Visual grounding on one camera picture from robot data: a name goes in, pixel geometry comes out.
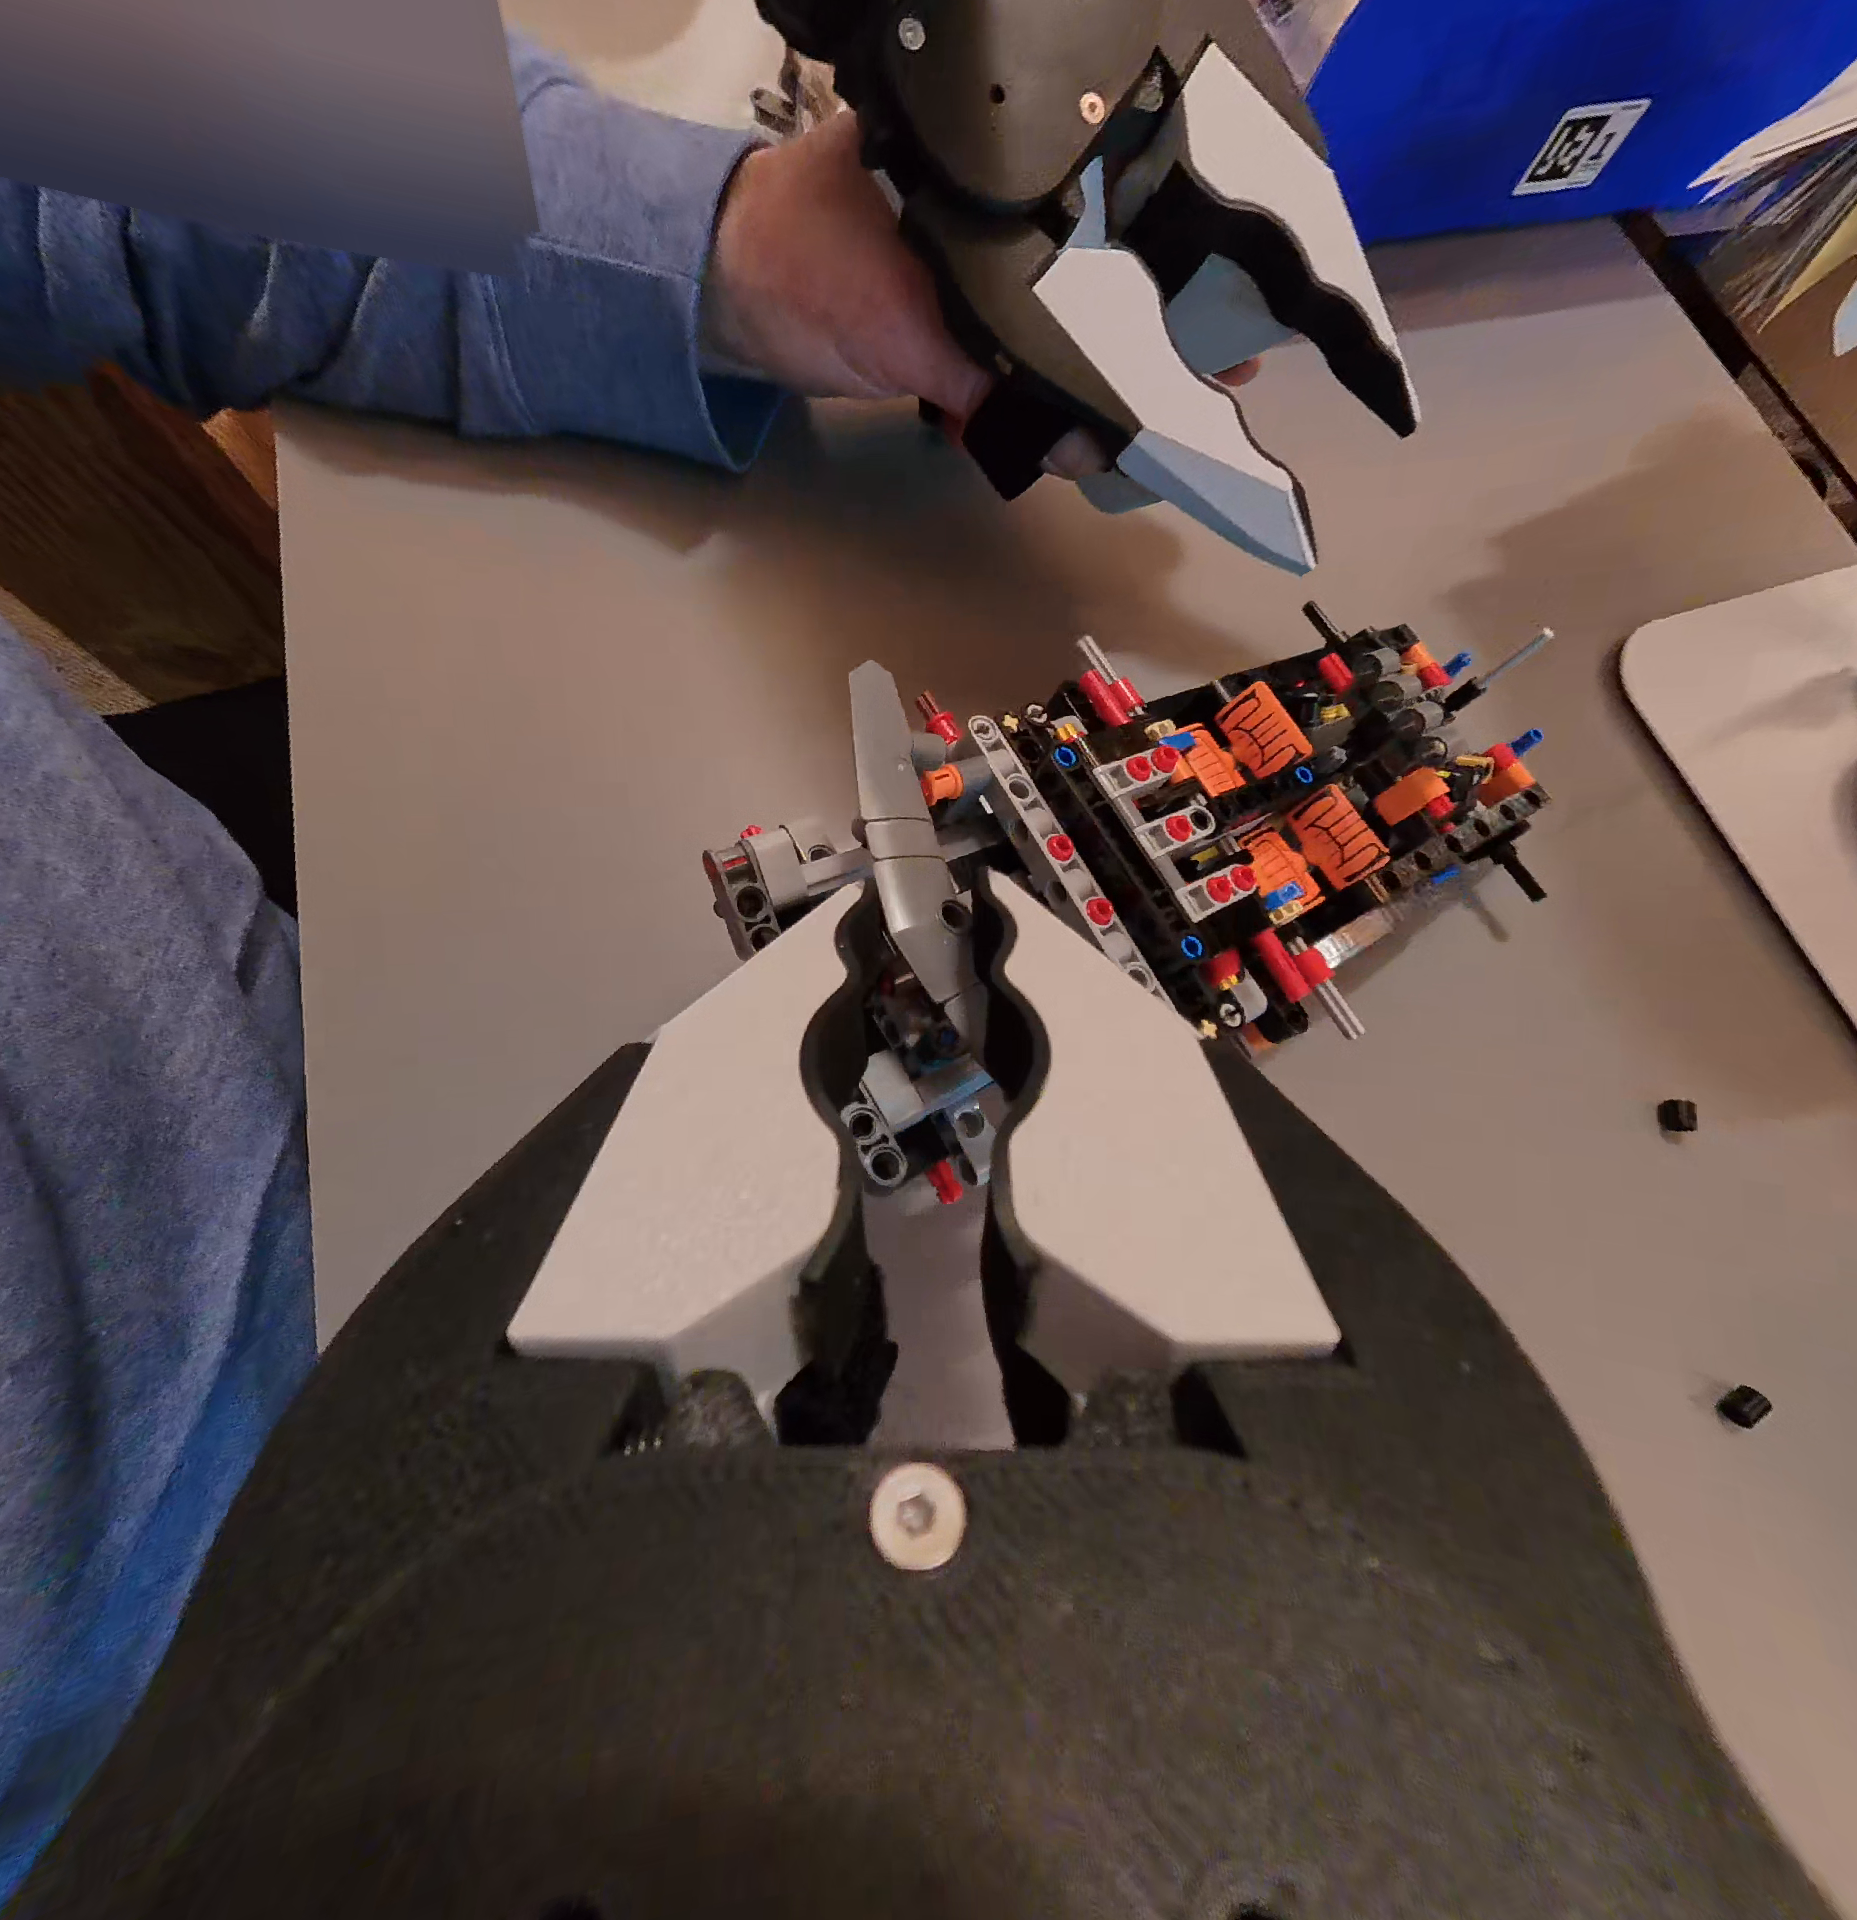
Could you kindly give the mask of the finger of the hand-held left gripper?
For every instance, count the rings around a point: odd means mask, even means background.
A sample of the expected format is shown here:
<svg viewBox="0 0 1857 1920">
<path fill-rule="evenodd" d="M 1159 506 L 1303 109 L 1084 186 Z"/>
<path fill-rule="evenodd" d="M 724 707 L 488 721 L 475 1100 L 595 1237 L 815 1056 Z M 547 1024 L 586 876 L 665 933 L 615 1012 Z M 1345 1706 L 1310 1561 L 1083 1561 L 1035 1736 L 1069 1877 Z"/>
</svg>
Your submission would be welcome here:
<svg viewBox="0 0 1857 1920">
<path fill-rule="evenodd" d="M 1146 264 L 1109 231 L 1102 158 L 1083 176 L 1084 210 L 1035 281 L 1035 299 L 1109 386 L 1113 418 L 1135 432 L 1115 472 L 1143 502 L 1193 518 L 1220 539 L 1295 576 L 1317 567 L 1308 498 L 1244 423 L 1236 394 L 1176 349 Z"/>
<path fill-rule="evenodd" d="M 1128 249 L 1166 299 L 1171 345 L 1225 375 L 1299 339 L 1399 438 L 1420 403 L 1329 162 L 1210 46 L 1128 176 Z"/>
</svg>

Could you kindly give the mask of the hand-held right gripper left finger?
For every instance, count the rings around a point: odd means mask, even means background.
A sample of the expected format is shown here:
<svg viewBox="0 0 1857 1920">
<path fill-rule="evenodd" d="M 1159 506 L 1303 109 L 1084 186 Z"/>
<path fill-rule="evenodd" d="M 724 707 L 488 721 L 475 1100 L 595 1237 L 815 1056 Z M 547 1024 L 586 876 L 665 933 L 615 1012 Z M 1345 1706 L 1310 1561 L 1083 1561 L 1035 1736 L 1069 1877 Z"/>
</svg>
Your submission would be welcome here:
<svg viewBox="0 0 1857 1920">
<path fill-rule="evenodd" d="M 524 1358 L 733 1374 L 782 1443 L 867 1443 L 885 1285 L 847 1111 L 885 917 L 828 898 L 668 1021 L 509 1325 Z"/>
</svg>

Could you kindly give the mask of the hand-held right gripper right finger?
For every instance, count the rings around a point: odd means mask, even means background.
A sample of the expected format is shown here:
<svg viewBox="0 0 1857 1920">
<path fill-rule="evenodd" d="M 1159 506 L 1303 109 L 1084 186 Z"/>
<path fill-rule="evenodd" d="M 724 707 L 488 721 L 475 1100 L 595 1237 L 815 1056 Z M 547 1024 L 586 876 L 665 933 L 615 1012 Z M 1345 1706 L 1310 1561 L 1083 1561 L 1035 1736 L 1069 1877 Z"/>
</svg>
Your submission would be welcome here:
<svg viewBox="0 0 1857 1920">
<path fill-rule="evenodd" d="M 1115 1379 L 1317 1363 L 1334 1318 L 1195 1031 L 1045 902 L 986 876 L 986 1069 L 1004 1097 L 986 1318 L 1017 1443 Z"/>
</svg>

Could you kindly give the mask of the lego car chassis model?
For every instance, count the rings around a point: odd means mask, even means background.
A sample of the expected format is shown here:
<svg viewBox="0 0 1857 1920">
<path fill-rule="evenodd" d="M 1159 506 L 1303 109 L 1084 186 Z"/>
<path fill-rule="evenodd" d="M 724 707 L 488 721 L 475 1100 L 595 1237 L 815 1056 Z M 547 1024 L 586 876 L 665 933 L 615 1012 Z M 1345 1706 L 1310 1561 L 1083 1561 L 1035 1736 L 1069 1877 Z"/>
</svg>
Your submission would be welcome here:
<svg viewBox="0 0 1857 1920">
<path fill-rule="evenodd" d="M 1552 633 L 1476 676 L 1412 627 L 1303 612 L 1312 652 L 1159 697 L 1087 636 L 1045 704 L 959 721 L 924 693 L 922 730 L 881 674 L 860 679 L 855 746 L 905 746 L 919 795 L 901 822 L 950 871 L 924 888 L 941 932 L 886 932 L 862 1001 L 870 1059 L 842 1120 L 870 1194 L 924 1184 L 953 1204 L 991 1179 L 991 1074 L 941 989 L 986 870 L 1251 1059 L 1318 1018 L 1364 1039 L 1339 972 L 1480 862 L 1545 900 L 1518 854 L 1550 804 L 1528 766 L 1543 732 L 1471 744 L 1461 723 Z"/>
</svg>

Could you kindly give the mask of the black lego gear rack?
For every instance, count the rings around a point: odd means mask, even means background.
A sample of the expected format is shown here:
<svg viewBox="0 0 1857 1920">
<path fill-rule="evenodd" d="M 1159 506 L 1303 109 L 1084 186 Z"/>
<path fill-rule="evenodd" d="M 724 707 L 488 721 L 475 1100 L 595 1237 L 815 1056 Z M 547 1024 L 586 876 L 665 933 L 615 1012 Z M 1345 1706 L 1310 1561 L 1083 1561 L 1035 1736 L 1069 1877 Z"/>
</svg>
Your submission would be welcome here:
<svg viewBox="0 0 1857 1920">
<path fill-rule="evenodd" d="M 1121 929 L 1166 980 L 1220 952 L 1213 920 L 1236 898 L 1214 805 L 1166 728 L 1107 726 L 1069 702 L 1012 712 L 1012 744 Z"/>
</svg>

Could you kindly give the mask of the person's left forearm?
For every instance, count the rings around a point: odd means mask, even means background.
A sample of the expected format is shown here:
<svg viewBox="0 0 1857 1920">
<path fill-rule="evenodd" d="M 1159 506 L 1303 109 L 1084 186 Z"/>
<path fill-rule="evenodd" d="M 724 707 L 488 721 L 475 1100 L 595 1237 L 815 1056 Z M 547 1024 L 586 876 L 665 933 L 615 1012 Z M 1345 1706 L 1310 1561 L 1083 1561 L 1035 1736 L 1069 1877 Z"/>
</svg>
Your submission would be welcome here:
<svg viewBox="0 0 1857 1920">
<path fill-rule="evenodd" d="M 744 471 L 785 394 L 705 356 L 703 293 L 730 181 L 759 143 L 608 98 L 517 31 L 509 67 L 541 219 L 509 273 L 0 181 L 0 384 L 114 366 L 189 418 L 290 397 Z"/>
</svg>

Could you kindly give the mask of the lego instruction booklet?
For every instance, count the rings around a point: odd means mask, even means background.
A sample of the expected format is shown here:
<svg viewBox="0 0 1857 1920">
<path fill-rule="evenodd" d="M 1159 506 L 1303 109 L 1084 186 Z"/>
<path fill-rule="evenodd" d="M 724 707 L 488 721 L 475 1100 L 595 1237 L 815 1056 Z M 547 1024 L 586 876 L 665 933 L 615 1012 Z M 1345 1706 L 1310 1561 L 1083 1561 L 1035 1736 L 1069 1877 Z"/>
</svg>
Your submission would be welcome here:
<svg viewBox="0 0 1857 1920">
<path fill-rule="evenodd" d="M 1762 329 L 1857 264 L 1857 60 L 1801 109 L 1746 137 L 1695 181 L 1729 227 L 1703 277 L 1732 322 Z M 1857 277 L 1832 318 L 1832 354 L 1857 349 Z"/>
</svg>

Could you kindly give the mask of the person's left hand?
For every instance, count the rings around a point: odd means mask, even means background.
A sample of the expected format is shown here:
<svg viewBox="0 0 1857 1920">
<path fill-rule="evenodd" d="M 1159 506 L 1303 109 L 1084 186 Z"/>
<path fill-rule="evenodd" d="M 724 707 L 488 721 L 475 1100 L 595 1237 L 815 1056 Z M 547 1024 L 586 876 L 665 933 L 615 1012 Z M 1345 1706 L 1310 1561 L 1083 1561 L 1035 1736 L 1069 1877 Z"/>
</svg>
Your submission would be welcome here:
<svg viewBox="0 0 1857 1920">
<path fill-rule="evenodd" d="M 991 393 L 862 169 L 849 109 L 739 158 L 705 263 L 698 345 L 717 374 L 797 397 L 908 397 L 948 427 Z"/>
</svg>

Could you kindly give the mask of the blue plastic bin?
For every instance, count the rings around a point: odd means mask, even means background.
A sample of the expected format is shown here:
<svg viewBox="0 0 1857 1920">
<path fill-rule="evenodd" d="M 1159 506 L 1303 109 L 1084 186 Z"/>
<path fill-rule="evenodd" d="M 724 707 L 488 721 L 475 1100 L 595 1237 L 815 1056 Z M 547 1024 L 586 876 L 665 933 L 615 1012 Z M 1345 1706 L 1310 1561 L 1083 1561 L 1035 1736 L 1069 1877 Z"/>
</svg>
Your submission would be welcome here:
<svg viewBox="0 0 1857 1920">
<path fill-rule="evenodd" d="M 1308 98 L 1369 243 L 1702 204 L 1857 60 L 1857 3 L 1361 3 Z"/>
</svg>

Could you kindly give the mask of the person's blue-clad body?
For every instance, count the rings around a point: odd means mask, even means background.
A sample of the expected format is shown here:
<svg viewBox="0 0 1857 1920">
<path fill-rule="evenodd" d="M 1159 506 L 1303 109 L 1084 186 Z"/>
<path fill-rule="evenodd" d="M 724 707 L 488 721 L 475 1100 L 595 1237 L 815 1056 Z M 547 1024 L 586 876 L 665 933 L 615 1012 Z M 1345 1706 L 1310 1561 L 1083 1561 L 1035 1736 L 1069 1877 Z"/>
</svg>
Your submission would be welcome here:
<svg viewBox="0 0 1857 1920">
<path fill-rule="evenodd" d="M 315 1361 L 296 929 L 0 614 L 0 1909 Z"/>
</svg>

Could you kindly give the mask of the white stand with base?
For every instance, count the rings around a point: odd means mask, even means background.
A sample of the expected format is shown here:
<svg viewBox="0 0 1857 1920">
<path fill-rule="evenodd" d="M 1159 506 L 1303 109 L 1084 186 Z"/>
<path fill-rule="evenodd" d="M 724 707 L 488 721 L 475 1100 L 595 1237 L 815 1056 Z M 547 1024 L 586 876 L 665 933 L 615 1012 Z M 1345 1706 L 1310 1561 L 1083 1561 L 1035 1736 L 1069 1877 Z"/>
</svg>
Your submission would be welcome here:
<svg viewBox="0 0 1857 1920">
<path fill-rule="evenodd" d="M 1857 564 L 1655 622 L 1618 680 L 1857 1033 Z"/>
</svg>

